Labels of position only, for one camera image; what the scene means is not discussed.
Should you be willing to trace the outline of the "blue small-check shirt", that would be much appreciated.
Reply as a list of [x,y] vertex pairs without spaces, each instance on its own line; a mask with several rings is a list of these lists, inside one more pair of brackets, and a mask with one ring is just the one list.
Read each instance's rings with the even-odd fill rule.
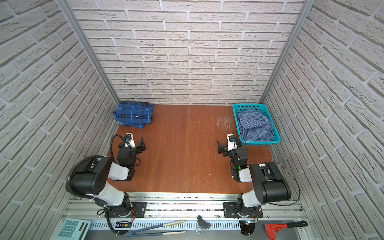
[[240,135],[246,142],[269,142],[274,139],[272,121],[257,109],[247,109],[237,115]]

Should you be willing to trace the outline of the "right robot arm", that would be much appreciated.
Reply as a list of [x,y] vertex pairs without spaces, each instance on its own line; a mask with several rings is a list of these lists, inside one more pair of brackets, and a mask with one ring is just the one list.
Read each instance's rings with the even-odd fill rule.
[[288,201],[292,193],[276,163],[248,164],[249,151],[240,143],[229,141],[218,144],[218,152],[230,158],[232,178],[238,183],[251,183],[253,189],[238,198],[238,206],[251,209],[264,204]]

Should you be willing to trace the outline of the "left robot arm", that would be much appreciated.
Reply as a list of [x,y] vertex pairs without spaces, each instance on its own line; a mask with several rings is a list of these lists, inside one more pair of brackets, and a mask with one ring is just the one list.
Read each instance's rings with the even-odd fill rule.
[[70,171],[66,190],[79,198],[93,200],[97,205],[114,215],[125,216],[132,211],[129,195],[117,190],[108,180],[130,182],[139,166],[138,154],[146,150],[143,139],[136,145],[133,134],[124,137],[113,135],[110,142],[110,157],[89,156],[79,161]]

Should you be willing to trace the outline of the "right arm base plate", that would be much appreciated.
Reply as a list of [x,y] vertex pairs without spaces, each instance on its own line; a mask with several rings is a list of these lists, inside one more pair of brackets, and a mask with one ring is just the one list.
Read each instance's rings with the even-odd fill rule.
[[223,203],[225,218],[263,218],[263,210],[261,206],[246,208],[240,203],[224,202]]

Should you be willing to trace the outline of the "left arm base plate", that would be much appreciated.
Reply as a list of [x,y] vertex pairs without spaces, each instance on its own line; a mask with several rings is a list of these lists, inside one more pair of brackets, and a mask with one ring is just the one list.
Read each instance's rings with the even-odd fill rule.
[[143,218],[146,212],[147,202],[130,202],[126,206],[107,206],[106,212],[110,218]]

